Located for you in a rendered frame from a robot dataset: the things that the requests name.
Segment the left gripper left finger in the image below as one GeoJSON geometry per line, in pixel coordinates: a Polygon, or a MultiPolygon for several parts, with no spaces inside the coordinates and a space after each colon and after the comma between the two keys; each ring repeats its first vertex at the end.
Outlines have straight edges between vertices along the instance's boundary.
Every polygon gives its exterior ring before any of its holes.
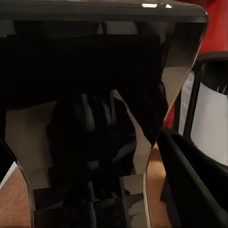
{"type": "Polygon", "coordinates": [[[0,183],[4,179],[11,165],[15,162],[5,146],[0,142],[0,183]]]}

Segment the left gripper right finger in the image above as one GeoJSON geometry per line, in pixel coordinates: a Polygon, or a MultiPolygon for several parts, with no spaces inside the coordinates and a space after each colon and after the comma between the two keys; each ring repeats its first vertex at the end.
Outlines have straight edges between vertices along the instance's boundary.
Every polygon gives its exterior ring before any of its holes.
{"type": "Polygon", "coordinates": [[[182,228],[228,228],[228,173],[172,129],[156,143],[182,228]]]}

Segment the bottle of coffee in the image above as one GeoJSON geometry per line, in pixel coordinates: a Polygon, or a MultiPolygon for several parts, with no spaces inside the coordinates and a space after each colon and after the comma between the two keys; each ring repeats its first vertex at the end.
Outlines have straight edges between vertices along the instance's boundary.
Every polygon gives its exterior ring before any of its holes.
{"type": "Polygon", "coordinates": [[[0,0],[0,142],[30,228],[153,228],[150,156],[208,25],[176,0],[0,0]]]}

